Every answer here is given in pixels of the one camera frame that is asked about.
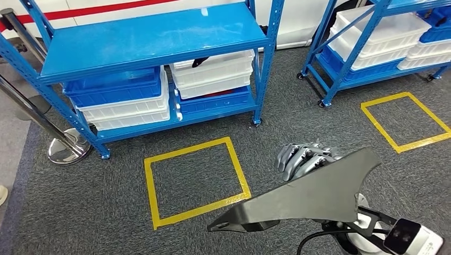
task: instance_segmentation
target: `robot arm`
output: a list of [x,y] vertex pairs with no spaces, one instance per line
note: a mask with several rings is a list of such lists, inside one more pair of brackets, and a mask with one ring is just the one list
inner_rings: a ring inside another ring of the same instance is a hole
[[[380,164],[371,149],[341,158],[331,148],[320,147],[318,142],[284,145],[275,168],[288,183],[236,204],[208,231],[264,231],[282,219],[308,218],[321,223],[324,231],[305,238],[297,254],[305,242],[326,234],[334,237],[345,255],[438,254],[443,244],[440,236],[418,223],[369,209],[358,193],[368,173]],[[391,230],[381,229],[379,222]]]

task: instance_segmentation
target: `shoe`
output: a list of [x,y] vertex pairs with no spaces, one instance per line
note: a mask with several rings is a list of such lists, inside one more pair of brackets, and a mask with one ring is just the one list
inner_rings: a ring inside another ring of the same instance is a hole
[[6,201],[8,197],[8,189],[5,186],[0,185],[0,206]]

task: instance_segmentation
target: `white plastic crate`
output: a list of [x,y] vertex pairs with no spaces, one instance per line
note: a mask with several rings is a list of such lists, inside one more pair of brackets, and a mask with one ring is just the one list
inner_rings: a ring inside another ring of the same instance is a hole
[[250,84],[250,75],[252,74],[252,67],[250,66],[246,71],[241,71],[229,76],[222,76],[220,80],[210,82],[192,83],[189,87],[180,87],[175,82],[179,89],[180,97],[182,99],[199,97],[211,93],[216,93],[224,90],[239,88]]
[[139,114],[116,116],[105,119],[98,119],[92,121],[97,130],[118,129],[127,126],[136,126],[148,123],[155,123],[160,121],[167,121],[170,119],[171,114],[169,111],[169,104],[162,110],[152,110],[149,112],[143,112]]
[[405,70],[416,67],[446,63],[449,61],[451,61],[451,52],[426,54],[414,57],[407,56],[403,61],[401,61],[400,64],[398,64],[398,69]]
[[253,50],[244,50],[222,55],[211,56],[200,66],[192,68],[194,60],[170,64],[172,77],[179,87],[192,84],[220,80],[223,77],[240,73],[252,68]]
[[442,41],[433,41],[428,43],[418,42],[415,47],[413,47],[408,55],[411,57],[428,55],[435,53],[449,53],[451,52],[451,39]]
[[[333,36],[336,34],[336,31],[333,28],[331,28],[330,34]],[[407,56],[409,50],[415,45],[416,43],[407,46],[400,46],[398,48],[394,48],[386,52],[376,52],[372,54],[360,53],[356,58],[354,64],[352,65],[351,69],[359,70],[366,67],[387,63],[393,60],[398,60],[400,58]],[[340,55],[343,59],[344,59],[343,56],[346,56],[347,59],[347,57],[353,50],[353,47],[341,37],[338,37],[335,40],[333,40],[329,44],[329,47],[333,49],[335,52],[337,52],[338,55]]]
[[161,67],[161,95],[158,97],[144,98],[138,100],[122,101],[118,103],[77,107],[83,112],[88,122],[115,116],[125,116],[149,111],[163,110],[167,108],[169,100],[168,76]]
[[[372,5],[337,12],[337,20],[333,25],[335,31],[342,30],[345,26],[351,24],[360,15],[365,13]],[[352,48],[355,47],[357,40],[362,35],[372,14],[366,16],[357,24],[352,26],[342,35],[346,42]],[[399,15],[383,17],[379,24],[370,35],[365,46],[362,48],[363,54],[375,54],[385,52],[401,46],[408,46],[418,42],[420,37],[431,28],[427,22],[423,21],[414,13],[404,13]],[[346,61],[349,55],[343,56]]]

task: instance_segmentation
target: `stanchion post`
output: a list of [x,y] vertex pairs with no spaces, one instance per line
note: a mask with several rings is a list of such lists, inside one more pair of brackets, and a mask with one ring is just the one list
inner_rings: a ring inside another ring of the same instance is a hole
[[38,108],[20,91],[0,75],[0,90],[12,99],[26,114],[55,139],[48,150],[50,161],[59,165],[71,165],[82,160],[89,152],[91,145],[77,130],[59,130]]
[[45,57],[47,56],[47,50],[41,45],[41,43],[32,36],[26,28],[20,23],[17,19],[17,16],[14,14],[14,10],[11,8],[3,9],[0,11],[0,14],[3,18],[9,22],[12,29],[14,29],[19,36],[19,38],[23,41],[23,44],[36,56],[36,58],[43,64],[45,61]]

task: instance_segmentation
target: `black cable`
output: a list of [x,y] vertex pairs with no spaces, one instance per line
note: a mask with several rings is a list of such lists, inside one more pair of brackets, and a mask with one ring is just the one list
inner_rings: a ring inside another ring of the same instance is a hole
[[[376,233],[376,234],[386,234],[386,235],[388,235],[389,232],[390,231],[385,230],[385,229],[375,229],[375,230],[373,230],[373,233]],[[302,247],[310,239],[313,239],[313,238],[318,237],[318,236],[323,236],[323,235],[335,235],[335,234],[346,234],[346,233],[357,233],[357,231],[355,231],[354,229],[344,229],[344,230],[321,231],[321,232],[313,233],[313,234],[307,236],[306,238],[304,238],[300,242],[300,244],[299,244],[299,246],[297,248],[296,255],[300,255],[300,252],[302,251]]]

